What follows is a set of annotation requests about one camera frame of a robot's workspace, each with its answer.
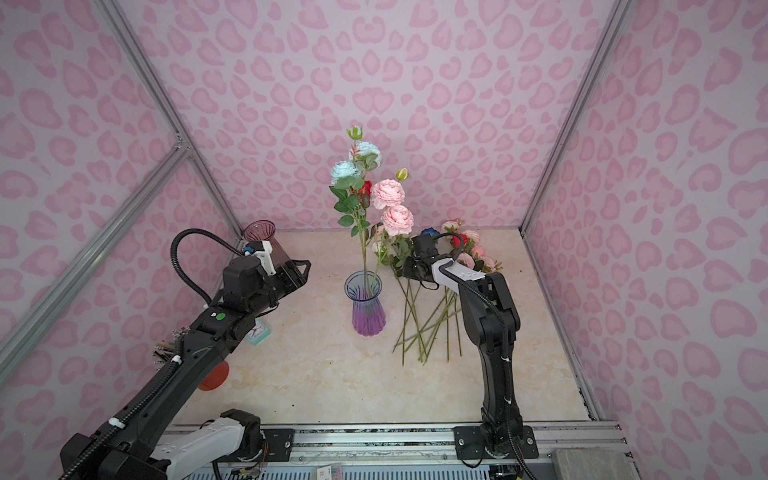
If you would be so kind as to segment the pink peony stem with bud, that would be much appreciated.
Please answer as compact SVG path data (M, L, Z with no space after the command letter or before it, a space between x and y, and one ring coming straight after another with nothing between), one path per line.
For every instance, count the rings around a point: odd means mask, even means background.
M377 222L369 229L369 249L376 256L376 268L388 267L398 278L403 276L406 260L412 254L410 236L415 220L405 205L404 182L409 172L400 168L393 179L384 179L371 188L371 205L378 214Z

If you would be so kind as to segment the purple gradient glass vase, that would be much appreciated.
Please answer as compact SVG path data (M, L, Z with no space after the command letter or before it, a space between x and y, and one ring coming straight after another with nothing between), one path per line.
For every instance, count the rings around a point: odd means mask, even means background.
M362 336L372 337L381 333L386 325L380 294L382 281L372 271L360 270L345 281L344 292L352 301L352 326Z

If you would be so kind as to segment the light blue rose stem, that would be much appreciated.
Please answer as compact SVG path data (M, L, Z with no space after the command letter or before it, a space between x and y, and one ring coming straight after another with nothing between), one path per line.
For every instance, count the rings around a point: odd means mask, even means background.
M369 229L373 226L368 220L371 207L370 196L360 194L367 175L377 169L382 161L379 148L364 141L362 126L352 126L346 130L351 146L346 160L337 162L331 169L329 189L336 198L334 209L340 214L338 224L350 229L350 235L359 240L363 268L367 270L367 247Z

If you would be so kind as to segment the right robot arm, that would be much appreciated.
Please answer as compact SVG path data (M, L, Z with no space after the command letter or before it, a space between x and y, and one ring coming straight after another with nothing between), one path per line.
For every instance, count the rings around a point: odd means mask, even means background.
M475 271L458 261L463 238L453 233L458 245L449 253L438 250L445 234L423 232L411 239L413 253L405 261L404 276L446 287L457 294L464 330L479 352L483 374L483 405L479 435L481 450L471 447L463 454L481 457L539 457L533 430L523 422L516 401L512 357L520 317L503 275Z

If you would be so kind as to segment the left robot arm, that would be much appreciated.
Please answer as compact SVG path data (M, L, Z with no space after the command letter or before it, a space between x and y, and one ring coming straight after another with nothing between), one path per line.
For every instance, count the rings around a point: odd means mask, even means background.
M152 454L166 428L203 380L233 353L280 300L303 287L311 262L287 260L269 275L255 256L238 257L223 273L218 303L175 341L169 361L96 431L62 447L63 479L165 479L170 463Z

